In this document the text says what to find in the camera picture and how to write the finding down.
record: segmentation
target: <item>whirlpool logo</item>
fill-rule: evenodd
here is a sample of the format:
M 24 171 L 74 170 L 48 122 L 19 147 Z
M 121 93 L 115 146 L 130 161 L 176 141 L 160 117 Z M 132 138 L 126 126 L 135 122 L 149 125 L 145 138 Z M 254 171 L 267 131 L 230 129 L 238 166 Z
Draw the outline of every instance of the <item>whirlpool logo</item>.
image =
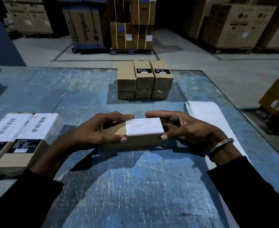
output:
M 84 19 L 84 14 L 79 14 L 80 15 L 80 18 L 81 18 L 81 21 L 79 22 L 80 25 L 81 25 L 81 28 L 82 28 L 82 31 L 83 31 L 83 38 L 85 41 L 87 41 L 89 39 L 89 28 L 88 28 L 88 25 L 86 24 L 86 20 Z

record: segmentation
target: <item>black sleeve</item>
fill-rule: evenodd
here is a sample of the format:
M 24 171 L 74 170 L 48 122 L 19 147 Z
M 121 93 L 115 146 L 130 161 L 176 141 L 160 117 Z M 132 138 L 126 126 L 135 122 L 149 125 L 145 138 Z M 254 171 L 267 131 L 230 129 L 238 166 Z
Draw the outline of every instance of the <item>black sleeve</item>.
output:
M 279 194 L 247 157 L 207 173 L 240 227 L 279 227 Z
M 25 170 L 0 197 L 0 227 L 41 227 L 63 183 Z

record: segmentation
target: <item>barcode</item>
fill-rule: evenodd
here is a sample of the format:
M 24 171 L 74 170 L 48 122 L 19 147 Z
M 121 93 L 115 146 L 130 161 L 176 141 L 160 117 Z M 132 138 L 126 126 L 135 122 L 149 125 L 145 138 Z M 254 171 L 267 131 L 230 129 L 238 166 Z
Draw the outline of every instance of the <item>barcode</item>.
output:
M 11 118 L 4 127 L 1 128 L 0 134 L 4 134 L 4 132 L 13 124 L 13 122 L 16 121 L 16 118 Z
M 31 133 L 36 133 L 45 120 L 46 120 L 46 117 L 41 117 L 41 119 L 38 121 L 36 126 L 32 129 Z
M 14 153 L 26 153 L 27 149 L 15 149 Z

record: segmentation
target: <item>fingernail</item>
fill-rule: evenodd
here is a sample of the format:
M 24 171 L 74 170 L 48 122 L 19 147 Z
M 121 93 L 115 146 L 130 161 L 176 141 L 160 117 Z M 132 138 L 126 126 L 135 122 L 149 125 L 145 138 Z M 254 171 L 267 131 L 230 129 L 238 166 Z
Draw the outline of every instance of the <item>fingernail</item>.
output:
M 127 138 L 121 138 L 121 142 L 126 142 Z
M 168 140 L 168 136 L 167 136 L 166 134 L 163 134 L 160 138 L 161 138 L 163 141 Z

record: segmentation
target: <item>table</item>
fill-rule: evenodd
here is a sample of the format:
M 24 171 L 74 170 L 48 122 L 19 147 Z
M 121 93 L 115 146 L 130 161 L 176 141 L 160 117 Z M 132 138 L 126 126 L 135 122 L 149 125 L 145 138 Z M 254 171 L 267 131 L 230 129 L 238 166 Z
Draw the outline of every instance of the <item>table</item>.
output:
M 116 70 L 0 67 L 0 120 L 9 112 L 60 113 L 73 129 L 96 113 L 144 118 L 214 101 L 251 162 L 279 193 L 279 155 L 201 71 L 173 70 L 168 100 L 120 101 Z M 55 179 L 65 184 L 43 227 L 228 227 L 205 160 L 171 140 L 154 149 L 71 155 Z M 0 196 L 15 180 L 0 180 Z

